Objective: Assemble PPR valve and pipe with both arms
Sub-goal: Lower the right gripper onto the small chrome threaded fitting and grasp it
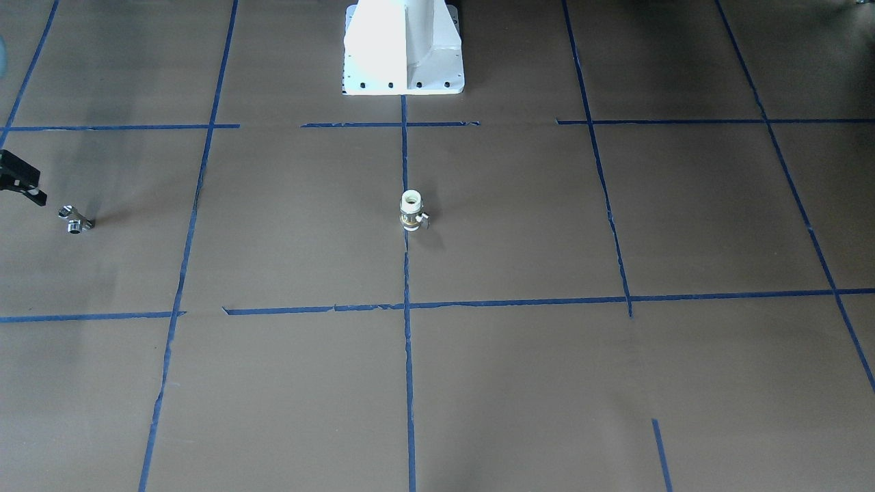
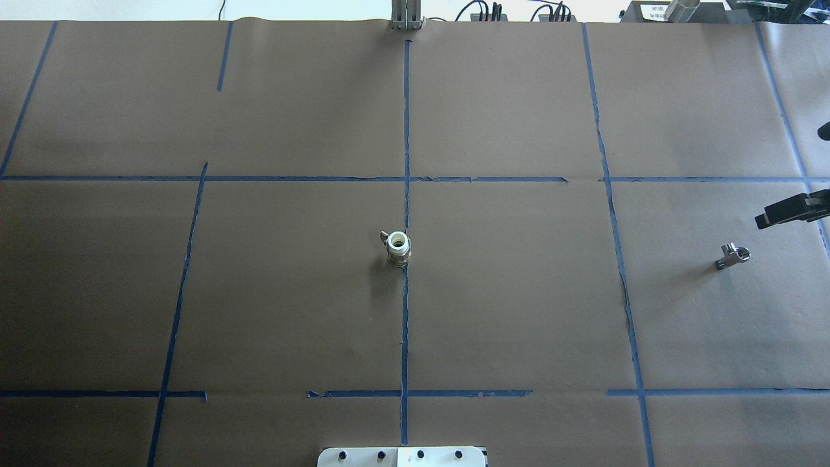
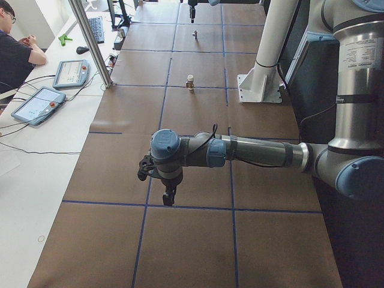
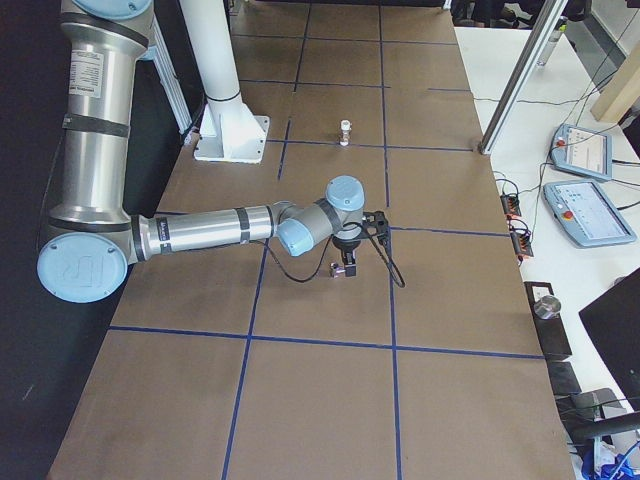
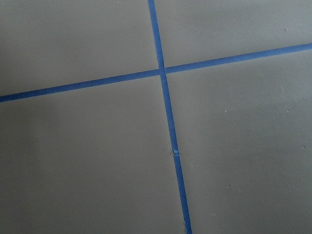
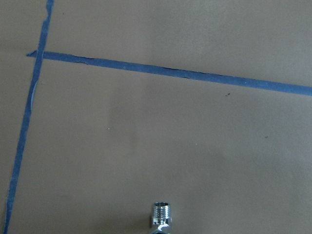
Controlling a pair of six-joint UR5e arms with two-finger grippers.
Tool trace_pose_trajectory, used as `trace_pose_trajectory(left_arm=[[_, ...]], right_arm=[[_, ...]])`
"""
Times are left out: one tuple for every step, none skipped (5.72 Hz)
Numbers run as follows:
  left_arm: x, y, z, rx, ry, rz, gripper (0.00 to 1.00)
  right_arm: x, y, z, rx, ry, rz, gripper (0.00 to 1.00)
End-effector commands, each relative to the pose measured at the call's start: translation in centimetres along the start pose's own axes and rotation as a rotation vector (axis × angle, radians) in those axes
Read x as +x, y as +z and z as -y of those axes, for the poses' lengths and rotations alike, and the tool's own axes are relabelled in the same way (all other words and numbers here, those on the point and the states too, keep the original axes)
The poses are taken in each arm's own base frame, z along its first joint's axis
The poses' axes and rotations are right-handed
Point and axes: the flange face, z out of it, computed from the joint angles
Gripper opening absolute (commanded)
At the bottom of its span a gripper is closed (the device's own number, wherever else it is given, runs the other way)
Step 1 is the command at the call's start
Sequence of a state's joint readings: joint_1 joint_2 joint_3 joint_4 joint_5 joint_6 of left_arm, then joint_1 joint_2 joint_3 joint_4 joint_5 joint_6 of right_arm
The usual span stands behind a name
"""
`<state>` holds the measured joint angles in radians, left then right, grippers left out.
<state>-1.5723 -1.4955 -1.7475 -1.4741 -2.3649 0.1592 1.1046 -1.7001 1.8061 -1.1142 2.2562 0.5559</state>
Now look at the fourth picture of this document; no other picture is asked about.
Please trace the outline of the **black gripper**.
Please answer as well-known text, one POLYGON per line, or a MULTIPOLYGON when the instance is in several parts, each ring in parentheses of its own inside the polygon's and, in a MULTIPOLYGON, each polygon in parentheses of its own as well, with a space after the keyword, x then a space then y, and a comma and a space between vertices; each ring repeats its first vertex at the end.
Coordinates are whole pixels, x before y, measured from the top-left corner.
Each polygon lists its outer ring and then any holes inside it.
POLYGON ((341 260, 344 263, 343 273, 345 277, 355 277, 357 275, 357 266, 355 251, 360 246, 359 239, 340 239, 336 236, 332 237, 333 245, 340 251, 341 260))

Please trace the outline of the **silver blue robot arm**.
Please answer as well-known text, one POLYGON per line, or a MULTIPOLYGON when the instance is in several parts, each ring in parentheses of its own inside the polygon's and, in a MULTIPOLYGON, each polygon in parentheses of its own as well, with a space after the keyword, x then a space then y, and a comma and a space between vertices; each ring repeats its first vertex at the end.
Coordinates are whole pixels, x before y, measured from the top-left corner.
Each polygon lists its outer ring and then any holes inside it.
POLYGON ((194 120, 150 1, 65 1, 60 26, 71 44, 68 107, 52 166, 61 200, 43 208, 37 274, 53 296, 90 303, 110 296, 128 268, 156 255, 277 238, 291 256, 318 244, 346 248, 363 228, 365 193, 354 177, 332 179, 308 207, 288 201, 181 216, 156 208, 169 167, 128 160, 136 66, 151 60, 176 121, 194 120))

